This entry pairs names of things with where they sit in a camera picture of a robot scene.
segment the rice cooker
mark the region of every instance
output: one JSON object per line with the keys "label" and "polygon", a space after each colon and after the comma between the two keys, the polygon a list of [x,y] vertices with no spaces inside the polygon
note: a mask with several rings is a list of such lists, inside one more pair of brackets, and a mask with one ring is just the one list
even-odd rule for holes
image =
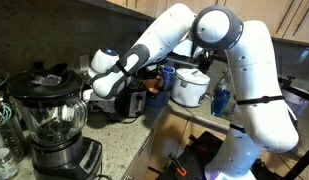
{"label": "rice cooker", "polygon": [[171,99],[185,107],[198,107],[204,99],[209,83],[210,78],[196,68],[177,69]]}

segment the robotic arm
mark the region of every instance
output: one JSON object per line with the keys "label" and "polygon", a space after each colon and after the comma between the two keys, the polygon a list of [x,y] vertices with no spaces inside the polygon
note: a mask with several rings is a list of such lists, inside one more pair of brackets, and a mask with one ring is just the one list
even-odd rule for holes
{"label": "robotic arm", "polygon": [[202,48],[225,50],[238,105],[227,137],[206,166],[205,176],[255,179],[249,169],[261,150],[281,153],[298,142],[277,81],[273,45],[264,23],[242,23],[221,6],[194,14],[187,6],[176,4],[108,71],[92,78],[93,90],[104,99],[116,96],[131,74],[162,60],[186,33]]}

